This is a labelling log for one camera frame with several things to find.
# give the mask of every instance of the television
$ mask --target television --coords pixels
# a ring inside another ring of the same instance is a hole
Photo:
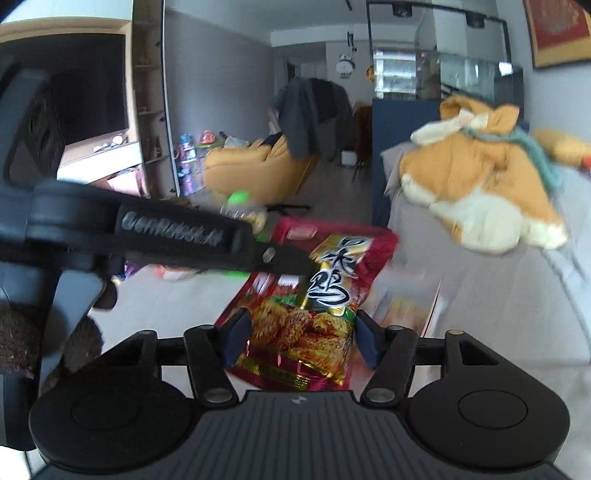
[[[72,33],[0,43],[0,57],[44,70],[66,145],[129,127],[125,35]]]

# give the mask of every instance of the ceiling light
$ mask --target ceiling light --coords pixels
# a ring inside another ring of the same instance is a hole
[[[410,18],[413,15],[413,6],[406,2],[393,3],[392,14],[398,18]]]
[[[470,28],[477,28],[482,30],[485,27],[484,19],[486,17],[476,12],[466,12],[466,24]]]

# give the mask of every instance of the framed picture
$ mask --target framed picture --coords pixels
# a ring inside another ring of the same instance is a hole
[[[591,60],[591,17],[574,0],[524,0],[535,69]]]

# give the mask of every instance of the fried chicken image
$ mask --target fried chicken image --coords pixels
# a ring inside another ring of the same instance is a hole
[[[312,315],[307,310],[293,310],[287,315],[273,346],[278,350],[287,350],[292,347],[310,326],[311,321]]]
[[[272,300],[264,300],[251,313],[251,345],[264,346],[271,343],[284,326],[287,309]]]
[[[327,338],[321,333],[305,333],[287,353],[321,370],[326,374],[336,374],[346,352],[347,339]]]
[[[314,317],[312,328],[317,333],[326,336],[347,337],[350,334],[350,324],[346,320],[335,317],[330,313],[319,313]]]

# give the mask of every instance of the yellow armchair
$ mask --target yellow armchair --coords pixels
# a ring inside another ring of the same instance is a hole
[[[205,159],[205,186],[225,196],[245,190],[262,205],[280,203],[297,193],[316,166],[318,155],[294,159],[285,135],[272,148],[260,143],[211,151]]]

